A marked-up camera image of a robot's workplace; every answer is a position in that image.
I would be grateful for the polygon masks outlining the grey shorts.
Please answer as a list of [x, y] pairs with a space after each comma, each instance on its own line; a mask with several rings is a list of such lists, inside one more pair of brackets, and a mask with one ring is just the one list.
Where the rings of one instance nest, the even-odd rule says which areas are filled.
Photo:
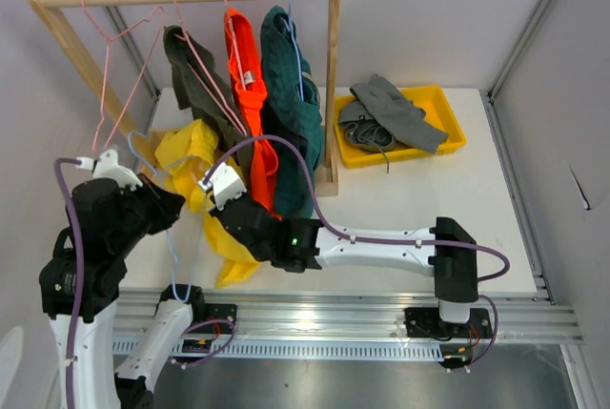
[[350, 92], [354, 100], [339, 111], [338, 127], [348, 145], [378, 153], [386, 163], [399, 144], [434, 154], [449, 138], [425, 121], [426, 111], [381, 75], [352, 85]]

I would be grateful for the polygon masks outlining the olive green shorts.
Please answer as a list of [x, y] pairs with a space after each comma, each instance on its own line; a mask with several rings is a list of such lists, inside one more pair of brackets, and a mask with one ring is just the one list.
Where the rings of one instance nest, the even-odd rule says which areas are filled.
[[181, 110], [189, 109], [192, 112], [193, 118], [204, 121], [216, 132], [218, 136], [218, 149], [227, 151], [249, 138], [251, 136], [250, 129], [234, 103], [230, 86], [215, 69], [214, 56], [191, 37], [194, 47], [213, 76], [213, 79], [217, 82], [229, 106], [244, 124], [248, 133], [247, 136], [241, 135], [234, 125], [227, 120], [224, 113], [216, 106], [208, 92], [202, 87], [193, 72], [198, 72], [205, 81], [208, 81], [208, 79], [204, 76], [203, 71], [200, 70], [188, 45], [177, 38], [177, 35], [181, 33], [182, 31], [179, 26], [171, 25], [164, 29], [163, 34], [163, 48], [171, 66], [172, 85], [178, 108]]

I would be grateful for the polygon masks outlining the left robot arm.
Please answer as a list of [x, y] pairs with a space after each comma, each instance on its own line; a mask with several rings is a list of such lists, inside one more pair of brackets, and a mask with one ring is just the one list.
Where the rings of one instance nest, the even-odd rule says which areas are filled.
[[65, 408], [152, 407], [156, 381], [178, 339], [207, 320], [200, 288], [168, 286], [145, 336], [124, 364], [113, 365], [113, 323], [126, 258], [143, 237], [169, 230], [185, 203], [145, 175], [139, 179], [135, 188], [110, 178], [76, 186], [68, 194], [69, 225], [39, 276]]

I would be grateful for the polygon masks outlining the pink wire hanger olive shorts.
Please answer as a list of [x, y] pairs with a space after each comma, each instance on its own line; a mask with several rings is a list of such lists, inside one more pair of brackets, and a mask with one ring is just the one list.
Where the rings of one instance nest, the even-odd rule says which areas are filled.
[[224, 113], [227, 120], [234, 125], [234, 127], [240, 132], [241, 135], [247, 136], [248, 133], [244, 124], [238, 118], [237, 114], [233, 111], [233, 109], [229, 106], [228, 101], [220, 90], [217, 82], [214, 80], [213, 76], [204, 64], [201, 56], [194, 47], [190, 34], [186, 31], [184, 27], [184, 20], [177, 0], [172, 0], [172, 2], [175, 8], [175, 12], [177, 14], [178, 25], [180, 26], [180, 29], [182, 31], [181, 34], [177, 35], [177, 38], [179, 40], [184, 41], [188, 45], [196, 63], [199, 65], [200, 70], [203, 71], [204, 76], [208, 79], [208, 81], [205, 81], [205, 79], [198, 72], [193, 72], [193, 74], [199, 80], [202, 87], [208, 92], [209, 96], [212, 98], [216, 106]]

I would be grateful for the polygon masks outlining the pink wire hanger orange shorts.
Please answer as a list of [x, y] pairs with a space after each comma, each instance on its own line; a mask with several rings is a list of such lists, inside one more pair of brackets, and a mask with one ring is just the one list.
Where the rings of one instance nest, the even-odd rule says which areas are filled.
[[241, 84], [241, 88], [243, 90], [246, 90], [247, 89], [246, 74], [245, 74], [244, 68], [242, 66], [237, 36], [236, 36], [235, 29], [234, 29], [233, 12], [232, 12], [233, 7], [229, 4], [228, 0], [223, 0], [223, 3], [225, 6], [224, 21], [225, 21], [225, 26], [228, 29], [228, 33], [229, 33], [228, 59], [230, 61], [232, 61], [233, 65], [236, 67], [238, 82]]

